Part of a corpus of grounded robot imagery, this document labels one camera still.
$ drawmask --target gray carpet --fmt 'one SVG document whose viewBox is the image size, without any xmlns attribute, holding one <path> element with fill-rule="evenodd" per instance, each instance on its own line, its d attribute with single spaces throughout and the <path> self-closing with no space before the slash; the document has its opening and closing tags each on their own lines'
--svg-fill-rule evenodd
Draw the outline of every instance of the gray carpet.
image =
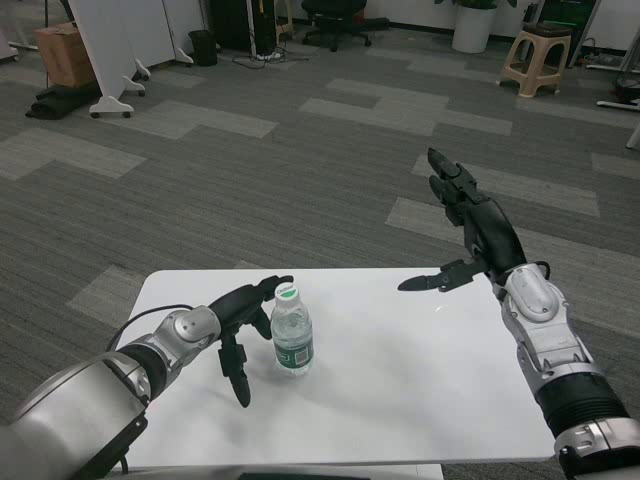
<svg viewBox="0 0 640 480">
<path fill-rule="evenodd" d="M 125 120 L 26 119 L 37 56 L 0 65 L 0 417 L 99 352 L 163 269 L 410 267 L 464 257 L 427 185 L 427 147 L 468 164 L 553 280 L 640 416 L 640 117 L 601 110 L 611 74 L 560 95 L 494 83 L 509 45 L 378 33 L 252 71 L 155 70 Z M 449 465 L 448 479 L 559 479 L 555 462 Z"/>
</svg>

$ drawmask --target whiteboard leg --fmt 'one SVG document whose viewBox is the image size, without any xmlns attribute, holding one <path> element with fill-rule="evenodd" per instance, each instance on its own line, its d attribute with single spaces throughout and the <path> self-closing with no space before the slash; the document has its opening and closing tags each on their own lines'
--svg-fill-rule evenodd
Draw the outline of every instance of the whiteboard leg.
<svg viewBox="0 0 640 480">
<path fill-rule="evenodd" d="M 183 63 L 190 63 L 193 65 L 194 61 L 189 55 L 184 53 L 181 48 L 176 48 L 176 60 Z"/>
<path fill-rule="evenodd" d="M 101 113 L 128 113 L 131 115 L 133 107 L 122 103 L 116 97 L 101 97 L 98 103 L 89 108 L 89 113 L 93 118 L 98 118 Z"/>
<path fill-rule="evenodd" d="M 136 69 L 142 75 L 142 79 L 146 82 L 151 77 L 151 72 L 145 67 L 140 60 L 136 58 Z"/>
<path fill-rule="evenodd" d="M 122 80 L 124 80 L 124 89 L 127 92 L 138 92 L 138 95 L 144 97 L 145 88 L 144 85 L 134 82 L 126 75 L 122 76 Z"/>
</svg>

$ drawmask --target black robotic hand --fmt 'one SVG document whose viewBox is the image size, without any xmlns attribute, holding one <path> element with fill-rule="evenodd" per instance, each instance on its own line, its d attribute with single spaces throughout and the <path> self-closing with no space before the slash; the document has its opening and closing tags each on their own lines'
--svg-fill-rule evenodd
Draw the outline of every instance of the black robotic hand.
<svg viewBox="0 0 640 480">
<path fill-rule="evenodd" d="M 484 272 L 492 282 L 501 283 L 504 273 L 527 263 L 520 240 L 500 206 L 477 189 L 477 181 L 459 163 L 453 164 L 430 148 L 429 164 L 436 175 L 429 178 L 431 190 L 445 206 L 449 221 L 464 226 L 464 245 L 471 263 L 456 260 L 441 267 L 435 276 L 409 279 L 398 287 L 404 291 L 438 288 L 442 292 L 466 285 Z"/>
<path fill-rule="evenodd" d="M 237 343 L 236 334 L 241 326 L 253 325 L 263 338 L 271 339 L 271 325 L 262 310 L 262 302 L 273 300 L 276 288 L 285 282 L 293 282 L 293 277 L 265 278 L 256 286 L 244 285 L 209 305 L 222 325 L 222 346 L 218 351 L 222 374 L 229 378 L 238 401 L 245 408 L 251 402 L 251 390 L 243 369 L 247 356 L 244 347 Z"/>
</svg>

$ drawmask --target chair base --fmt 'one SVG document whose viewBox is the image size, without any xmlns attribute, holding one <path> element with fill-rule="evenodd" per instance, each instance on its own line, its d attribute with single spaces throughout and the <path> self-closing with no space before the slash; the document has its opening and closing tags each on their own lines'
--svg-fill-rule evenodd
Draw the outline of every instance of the chair base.
<svg viewBox="0 0 640 480">
<path fill-rule="evenodd" d="M 331 39 L 329 48 L 331 49 L 332 52 L 337 52 L 338 41 L 340 39 L 340 36 L 343 34 L 350 34 L 352 37 L 362 38 L 364 40 L 365 47 L 371 46 L 371 40 L 369 39 L 369 35 L 367 35 L 366 33 L 362 33 L 361 31 L 358 31 L 357 26 L 355 25 L 345 25 L 344 23 L 342 23 L 342 20 L 339 18 L 335 18 L 335 19 L 323 18 L 322 23 L 320 23 L 319 25 L 321 26 L 319 26 L 319 28 L 317 28 L 316 30 L 307 32 L 307 34 L 302 39 L 302 43 L 304 45 L 307 45 L 309 43 L 310 37 L 331 34 L 333 35 L 333 38 Z"/>
</svg>

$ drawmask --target plastic water bottle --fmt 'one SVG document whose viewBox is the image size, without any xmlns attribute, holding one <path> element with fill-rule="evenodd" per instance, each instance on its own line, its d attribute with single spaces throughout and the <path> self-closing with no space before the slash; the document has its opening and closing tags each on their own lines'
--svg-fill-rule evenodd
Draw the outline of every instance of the plastic water bottle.
<svg viewBox="0 0 640 480">
<path fill-rule="evenodd" d="M 293 283 L 276 289 L 271 313 L 271 335 L 276 347 L 276 368 L 290 377 L 304 375 L 313 360 L 313 330 L 309 311 Z"/>
</svg>

